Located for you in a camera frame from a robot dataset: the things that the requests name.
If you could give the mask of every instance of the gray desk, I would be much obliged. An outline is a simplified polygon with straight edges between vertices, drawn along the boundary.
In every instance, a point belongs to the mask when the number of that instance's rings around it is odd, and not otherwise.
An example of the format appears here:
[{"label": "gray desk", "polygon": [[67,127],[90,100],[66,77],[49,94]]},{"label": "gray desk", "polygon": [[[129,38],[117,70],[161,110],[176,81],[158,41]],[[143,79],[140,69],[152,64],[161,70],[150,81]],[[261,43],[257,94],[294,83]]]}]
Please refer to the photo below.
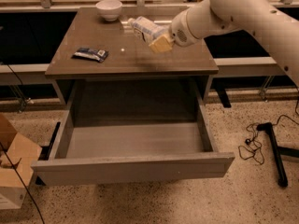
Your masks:
[{"label": "gray desk", "polygon": [[[75,80],[49,159],[32,164],[47,185],[225,175],[234,154],[218,152],[200,94],[218,71],[206,44],[153,54],[125,25],[138,14],[167,21],[180,10],[125,8],[112,23],[94,8],[79,10],[46,72],[62,90]],[[72,59],[84,46],[109,56]]]}]

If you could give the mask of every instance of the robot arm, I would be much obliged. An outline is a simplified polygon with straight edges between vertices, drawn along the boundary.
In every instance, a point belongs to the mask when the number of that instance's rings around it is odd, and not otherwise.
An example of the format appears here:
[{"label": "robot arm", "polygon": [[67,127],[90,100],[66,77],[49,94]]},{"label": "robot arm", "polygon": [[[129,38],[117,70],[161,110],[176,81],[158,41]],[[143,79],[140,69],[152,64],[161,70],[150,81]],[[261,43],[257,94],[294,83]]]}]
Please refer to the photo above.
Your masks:
[{"label": "robot arm", "polygon": [[247,31],[299,86],[299,21],[267,0],[204,0],[178,14],[170,33],[187,47],[210,35]]}]

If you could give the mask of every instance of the candy bar wrapper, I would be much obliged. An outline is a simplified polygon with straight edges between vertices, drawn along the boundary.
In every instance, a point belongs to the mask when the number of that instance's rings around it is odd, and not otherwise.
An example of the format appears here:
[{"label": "candy bar wrapper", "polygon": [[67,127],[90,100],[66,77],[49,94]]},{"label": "candy bar wrapper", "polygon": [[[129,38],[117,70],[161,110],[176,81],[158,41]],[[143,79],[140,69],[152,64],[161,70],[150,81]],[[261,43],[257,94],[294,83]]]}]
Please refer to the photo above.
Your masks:
[{"label": "candy bar wrapper", "polygon": [[102,63],[108,54],[109,52],[103,49],[79,48],[74,53],[74,57],[95,60]]}]

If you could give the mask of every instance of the white bowl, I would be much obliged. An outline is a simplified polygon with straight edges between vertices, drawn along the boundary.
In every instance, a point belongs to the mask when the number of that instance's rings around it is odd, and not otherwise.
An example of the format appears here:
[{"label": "white bowl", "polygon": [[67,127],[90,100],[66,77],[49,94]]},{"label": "white bowl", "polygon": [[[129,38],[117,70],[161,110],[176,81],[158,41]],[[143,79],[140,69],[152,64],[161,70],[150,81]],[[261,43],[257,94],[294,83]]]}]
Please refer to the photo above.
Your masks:
[{"label": "white bowl", "polygon": [[102,0],[95,6],[106,21],[115,21],[122,10],[122,2],[119,0]]}]

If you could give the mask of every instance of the wire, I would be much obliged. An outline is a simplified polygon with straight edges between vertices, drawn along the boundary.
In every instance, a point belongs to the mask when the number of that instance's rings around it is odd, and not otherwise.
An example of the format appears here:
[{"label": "wire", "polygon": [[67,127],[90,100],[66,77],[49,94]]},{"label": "wire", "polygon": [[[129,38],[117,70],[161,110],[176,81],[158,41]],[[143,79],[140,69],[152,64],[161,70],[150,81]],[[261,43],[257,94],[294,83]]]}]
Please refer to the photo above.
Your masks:
[{"label": "wire", "polygon": [[20,79],[20,77],[18,76],[18,74],[17,73],[15,73],[15,71],[10,67],[10,65],[9,64],[4,64],[4,65],[6,65],[10,70],[11,70],[11,72],[13,73],[13,75],[15,75],[16,76],[16,78],[19,80],[19,82],[21,83],[21,85],[23,86],[23,83],[22,83],[22,81],[21,81],[21,79]]},{"label": "wire", "polygon": [[[298,106],[299,106],[299,98],[297,100],[297,104],[296,104],[296,108],[295,108],[295,113],[296,113],[297,116],[299,116],[299,112],[297,111]],[[295,123],[296,125],[299,126],[299,122],[295,121],[294,119],[292,119],[291,117],[289,117],[287,115],[281,115],[281,116],[279,116],[277,122],[275,124],[273,124],[273,126],[277,126],[282,118],[287,118],[287,119],[289,119],[290,121],[292,121],[293,123]]]},{"label": "wire", "polygon": [[[295,107],[295,113],[297,116],[299,116],[299,112],[298,112],[298,106],[299,106],[299,97],[297,99],[297,104]],[[278,117],[278,120],[275,124],[273,124],[273,126],[277,126],[282,118],[287,118],[289,120],[291,120],[293,123],[295,123],[296,125],[299,126],[299,122],[295,121],[294,119],[292,119],[291,117],[287,116],[287,115],[281,115]],[[264,156],[262,153],[262,143],[260,141],[257,141],[257,137],[259,135],[259,131],[256,129],[256,127],[259,125],[259,123],[252,123],[250,124],[246,130],[250,133],[252,133],[252,138],[251,139],[247,139],[246,140],[246,146],[239,146],[238,150],[239,150],[239,156],[242,160],[249,160],[249,159],[254,159],[255,161],[257,161],[258,163],[260,163],[261,165],[264,163]],[[244,151],[250,153],[249,156],[244,157]],[[262,160],[258,160],[257,159],[257,155],[260,154],[262,157]]]},{"label": "wire", "polygon": [[[252,123],[250,124],[246,130],[250,133],[252,133],[252,138],[246,140],[246,146],[239,146],[239,156],[242,160],[246,161],[249,159],[254,159],[256,162],[258,162],[260,165],[264,164],[264,156],[262,153],[262,143],[260,141],[257,141],[257,137],[259,135],[259,132],[256,130],[256,127],[259,125],[259,123]],[[242,153],[242,149],[246,152],[250,153],[249,156],[244,157]]]},{"label": "wire", "polygon": [[12,166],[13,170],[16,172],[16,174],[17,174],[17,176],[19,177],[21,183],[22,183],[23,186],[25,187],[25,189],[26,189],[28,195],[30,196],[31,200],[34,202],[34,205],[36,206],[37,212],[38,212],[38,214],[39,214],[39,216],[40,216],[40,218],[41,218],[41,221],[43,222],[43,224],[45,224],[44,218],[43,218],[43,216],[41,215],[41,212],[40,212],[40,210],[39,210],[39,208],[38,208],[38,206],[37,206],[37,204],[36,204],[35,199],[34,199],[33,196],[31,195],[29,189],[28,189],[28,188],[26,187],[26,185],[24,184],[23,180],[21,179],[21,176],[20,176],[19,172],[17,171],[15,165],[12,163],[12,161],[11,161],[11,159],[9,158],[8,154],[5,152],[5,149],[4,149],[4,147],[3,147],[3,145],[2,145],[1,142],[0,142],[0,146],[1,146],[2,150],[4,151],[4,154],[6,155],[8,161],[10,162],[10,165]]}]

